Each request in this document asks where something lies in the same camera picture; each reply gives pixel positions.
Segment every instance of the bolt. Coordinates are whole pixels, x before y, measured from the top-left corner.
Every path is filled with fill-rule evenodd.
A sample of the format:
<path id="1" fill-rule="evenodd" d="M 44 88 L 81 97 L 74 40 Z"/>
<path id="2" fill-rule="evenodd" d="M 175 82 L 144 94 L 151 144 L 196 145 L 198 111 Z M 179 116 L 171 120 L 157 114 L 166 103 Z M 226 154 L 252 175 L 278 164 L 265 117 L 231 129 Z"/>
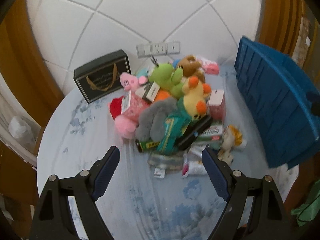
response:
<path id="1" fill-rule="evenodd" d="M 57 178 L 56 175 L 51 175 L 51 176 L 49 177 L 49 181 L 55 181 L 56 178 Z"/>
<path id="2" fill-rule="evenodd" d="M 88 174 L 89 174 L 89 171 L 88 171 L 88 170 L 83 170 L 83 171 L 80 172 L 80 176 L 81 176 L 81 177 L 88 176 Z"/>
<path id="3" fill-rule="evenodd" d="M 265 179 L 267 182 L 271 182 L 271 181 L 272 181 L 272 177 L 269 176 L 269 175 L 266 175 L 266 176 L 264 177 L 264 179 Z"/>
<path id="4" fill-rule="evenodd" d="M 241 171 L 237 171 L 237 170 L 233 171 L 233 175 L 235 175 L 236 177 L 240 177 L 241 174 L 242 174 Z"/>

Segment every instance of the blue plastic bin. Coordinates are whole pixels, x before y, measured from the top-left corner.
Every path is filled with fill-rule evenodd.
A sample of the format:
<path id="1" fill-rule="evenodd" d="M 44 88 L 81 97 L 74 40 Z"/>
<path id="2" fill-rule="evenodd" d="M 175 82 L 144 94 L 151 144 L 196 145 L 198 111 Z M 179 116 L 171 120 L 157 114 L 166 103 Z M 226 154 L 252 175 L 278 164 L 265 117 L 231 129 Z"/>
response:
<path id="1" fill-rule="evenodd" d="M 306 99 L 319 91 L 288 55 L 242 37 L 235 69 L 270 168 L 291 168 L 320 150 L 320 119 Z"/>

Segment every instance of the black gift box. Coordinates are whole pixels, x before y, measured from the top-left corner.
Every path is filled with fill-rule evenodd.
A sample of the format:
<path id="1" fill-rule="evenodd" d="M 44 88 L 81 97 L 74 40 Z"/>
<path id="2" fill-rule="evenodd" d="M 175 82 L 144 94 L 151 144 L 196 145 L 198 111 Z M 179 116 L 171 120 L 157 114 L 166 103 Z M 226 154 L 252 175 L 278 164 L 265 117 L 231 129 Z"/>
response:
<path id="1" fill-rule="evenodd" d="M 120 88 L 120 74 L 131 74 L 127 54 L 121 49 L 76 68 L 73 79 L 88 103 Z"/>

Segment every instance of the white plastic bag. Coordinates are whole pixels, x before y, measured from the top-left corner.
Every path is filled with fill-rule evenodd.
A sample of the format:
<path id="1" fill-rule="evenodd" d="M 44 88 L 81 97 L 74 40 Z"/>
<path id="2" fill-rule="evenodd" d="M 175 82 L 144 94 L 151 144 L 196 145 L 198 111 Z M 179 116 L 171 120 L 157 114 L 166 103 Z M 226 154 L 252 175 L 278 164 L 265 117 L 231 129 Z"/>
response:
<path id="1" fill-rule="evenodd" d="M 9 123 L 9 132 L 17 142 L 29 151 L 33 151 L 36 140 L 30 125 L 19 116 L 14 116 Z"/>

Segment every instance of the yellow plush toy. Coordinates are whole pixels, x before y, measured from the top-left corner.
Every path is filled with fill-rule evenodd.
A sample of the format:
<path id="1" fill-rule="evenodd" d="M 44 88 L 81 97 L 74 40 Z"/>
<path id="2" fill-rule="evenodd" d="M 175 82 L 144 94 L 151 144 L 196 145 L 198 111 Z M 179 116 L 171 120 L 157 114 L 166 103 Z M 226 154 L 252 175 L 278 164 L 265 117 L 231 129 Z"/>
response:
<path id="1" fill-rule="evenodd" d="M 184 83 L 182 92 L 184 96 L 180 100 L 192 119 L 196 121 L 204 117 L 207 113 L 205 98 L 210 95 L 211 87 L 203 84 L 198 77 L 192 76 Z"/>

